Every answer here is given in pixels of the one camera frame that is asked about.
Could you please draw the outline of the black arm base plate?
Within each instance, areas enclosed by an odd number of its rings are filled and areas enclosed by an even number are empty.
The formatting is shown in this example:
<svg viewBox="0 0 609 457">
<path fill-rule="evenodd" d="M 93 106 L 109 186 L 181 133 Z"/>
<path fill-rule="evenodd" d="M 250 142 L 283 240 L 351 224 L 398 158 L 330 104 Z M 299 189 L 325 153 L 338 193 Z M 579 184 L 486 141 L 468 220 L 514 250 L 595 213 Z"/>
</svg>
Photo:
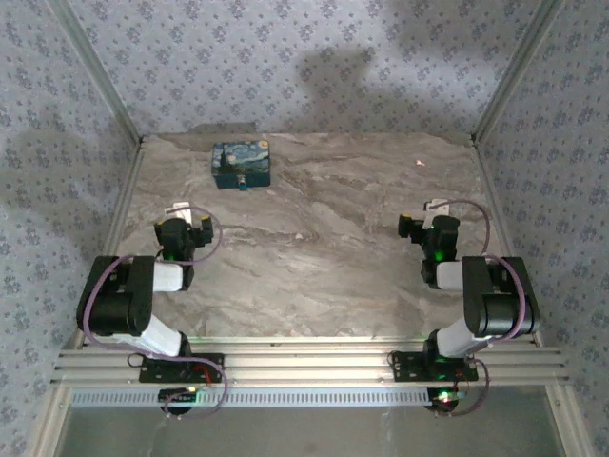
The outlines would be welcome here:
<svg viewBox="0 0 609 457">
<path fill-rule="evenodd" d="M 200 362 L 170 362 L 144 358 L 138 381 L 143 384 L 219 384 L 222 376 L 215 367 Z"/>
<path fill-rule="evenodd" d="M 479 380 L 476 367 L 470 367 L 463 359 L 394 350 L 387 354 L 386 360 L 398 383 Z"/>
</svg>

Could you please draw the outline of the black controller board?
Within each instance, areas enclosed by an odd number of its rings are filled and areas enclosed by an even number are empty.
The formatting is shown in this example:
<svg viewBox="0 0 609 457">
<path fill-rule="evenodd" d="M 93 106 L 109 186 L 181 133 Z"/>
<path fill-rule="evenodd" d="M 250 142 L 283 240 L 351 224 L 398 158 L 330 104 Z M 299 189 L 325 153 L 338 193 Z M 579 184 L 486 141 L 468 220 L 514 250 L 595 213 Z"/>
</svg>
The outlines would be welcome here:
<svg viewBox="0 0 609 457">
<path fill-rule="evenodd" d="M 188 405 L 193 404 L 197 398 L 195 387 L 172 387 L 163 388 L 158 392 L 157 401 L 159 404 Z"/>
<path fill-rule="evenodd" d="M 427 408 L 434 412 L 451 413 L 467 396 L 467 391 L 457 387 L 431 387 L 427 390 L 431 405 Z"/>
</svg>

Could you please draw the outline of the starry night painted box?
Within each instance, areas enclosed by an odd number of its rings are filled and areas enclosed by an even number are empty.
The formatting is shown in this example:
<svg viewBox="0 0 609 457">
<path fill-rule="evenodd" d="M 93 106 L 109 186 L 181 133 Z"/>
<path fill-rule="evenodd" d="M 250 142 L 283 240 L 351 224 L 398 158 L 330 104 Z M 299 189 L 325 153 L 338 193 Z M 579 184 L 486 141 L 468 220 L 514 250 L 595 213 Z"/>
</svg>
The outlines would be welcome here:
<svg viewBox="0 0 609 457">
<path fill-rule="evenodd" d="M 238 189 L 238 175 L 246 177 L 248 189 L 270 186 L 266 140 L 215 143 L 211 153 L 211 175 L 218 189 Z"/>
</svg>

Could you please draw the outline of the aluminium frame post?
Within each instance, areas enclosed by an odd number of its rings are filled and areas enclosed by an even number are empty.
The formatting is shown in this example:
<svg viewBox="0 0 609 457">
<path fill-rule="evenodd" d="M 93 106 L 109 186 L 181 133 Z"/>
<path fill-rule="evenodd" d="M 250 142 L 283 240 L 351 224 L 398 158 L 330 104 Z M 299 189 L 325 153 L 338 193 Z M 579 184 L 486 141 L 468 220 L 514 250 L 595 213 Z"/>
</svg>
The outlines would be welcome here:
<svg viewBox="0 0 609 457">
<path fill-rule="evenodd" d="M 475 148 L 486 140 L 495 127 L 564 2 L 565 0 L 539 0 L 496 90 L 471 133 L 471 142 Z"/>
<path fill-rule="evenodd" d="M 68 41 L 74 47 L 88 77 L 98 90 L 110 110 L 118 127 L 135 146 L 140 144 L 141 135 L 135 127 L 118 91 L 114 87 L 85 29 L 75 14 L 69 0 L 46 0 Z"/>
</svg>

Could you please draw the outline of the wide aluminium base rail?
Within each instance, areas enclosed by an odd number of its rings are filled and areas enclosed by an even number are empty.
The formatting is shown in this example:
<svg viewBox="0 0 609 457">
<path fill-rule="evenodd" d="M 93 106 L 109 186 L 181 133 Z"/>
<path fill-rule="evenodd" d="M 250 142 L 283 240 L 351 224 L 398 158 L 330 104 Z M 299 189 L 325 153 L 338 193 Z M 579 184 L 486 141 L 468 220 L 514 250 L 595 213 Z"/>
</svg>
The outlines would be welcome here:
<svg viewBox="0 0 609 457">
<path fill-rule="evenodd" d="M 196 352 L 219 352 L 235 387 L 380 387 L 393 383 L 388 363 L 392 350 L 420 351 L 413 344 L 389 342 L 231 342 L 195 345 Z M 565 385 L 566 359 L 557 348 L 529 342 L 497 345 L 476 354 L 489 369 L 494 386 Z M 66 349 L 50 376 L 71 387 L 127 387 L 139 370 L 124 352 L 96 347 Z"/>
</svg>

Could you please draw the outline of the aluminium frame leg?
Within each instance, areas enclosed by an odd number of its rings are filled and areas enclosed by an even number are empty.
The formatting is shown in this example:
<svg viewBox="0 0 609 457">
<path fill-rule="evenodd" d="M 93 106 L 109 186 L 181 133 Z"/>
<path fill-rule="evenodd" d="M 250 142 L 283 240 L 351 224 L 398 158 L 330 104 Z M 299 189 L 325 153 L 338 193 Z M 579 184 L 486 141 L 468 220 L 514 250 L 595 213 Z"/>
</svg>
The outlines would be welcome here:
<svg viewBox="0 0 609 457">
<path fill-rule="evenodd" d="M 597 457 L 571 386 L 545 387 L 566 457 Z"/>
<path fill-rule="evenodd" d="M 72 399 L 70 387 L 52 387 L 39 407 L 26 457 L 54 457 Z"/>
</svg>

